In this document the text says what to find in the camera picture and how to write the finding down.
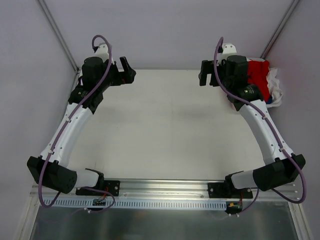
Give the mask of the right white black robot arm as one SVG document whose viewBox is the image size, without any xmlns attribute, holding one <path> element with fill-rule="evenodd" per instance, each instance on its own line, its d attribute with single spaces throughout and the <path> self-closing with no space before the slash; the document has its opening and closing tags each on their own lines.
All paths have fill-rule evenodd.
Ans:
<svg viewBox="0 0 320 240">
<path fill-rule="evenodd" d="M 222 60 L 203 60 L 199 77 L 200 86 L 223 86 L 229 92 L 228 100 L 249 125 L 260 148 L 264 166 L 226 176 L 228 181 L 223 187 L 224 193 L 235 198 L 242 189 L 258 188 L 268 191 L 296 180 L 306 160 L 302 154 L 295 154 L 286 144 L 273 123 L 264 97 L 259 87 L 248 78 L 249 63 L 246 57 L 231 55 Z"/>
</svg>

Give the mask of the red t shirt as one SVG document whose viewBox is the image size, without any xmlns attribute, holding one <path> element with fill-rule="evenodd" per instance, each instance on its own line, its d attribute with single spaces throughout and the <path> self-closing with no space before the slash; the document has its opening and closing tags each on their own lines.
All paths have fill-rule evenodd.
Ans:
<svg viewBox="0 0 320 240">
<path fill-rule="evenodd" d="M 272 103 L 272 96 L 269 91 L 267 76 L 270 63 L 267 60 L 248 59 L 248 83 L 258 87 L 266 104 Z"/>
</svg>

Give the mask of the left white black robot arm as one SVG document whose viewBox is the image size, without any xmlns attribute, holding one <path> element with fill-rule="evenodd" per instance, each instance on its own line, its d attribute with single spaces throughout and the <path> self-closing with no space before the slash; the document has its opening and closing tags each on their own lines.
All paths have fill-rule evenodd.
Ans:
<svg viewBox="0 0 320 240">
<path fill-rule="evenodd" d="M 27 167 L 37 184 L 68 194 L 74 188 L 87 187 L 93 195 L 104 191 L 103 174 L 86 168 L 68 168 L 72 150 L 88 120 L 103 101 L 104 91 L 113 86 L 132 84 L 136 71 L 126 57 L 120 57 L 123 70 L 114 62 L 92 56 L 84 60 L 78 83 L 71 92 L 64 117 L 47 147 L 38 157 L 31 156 Z"/>
</svg>

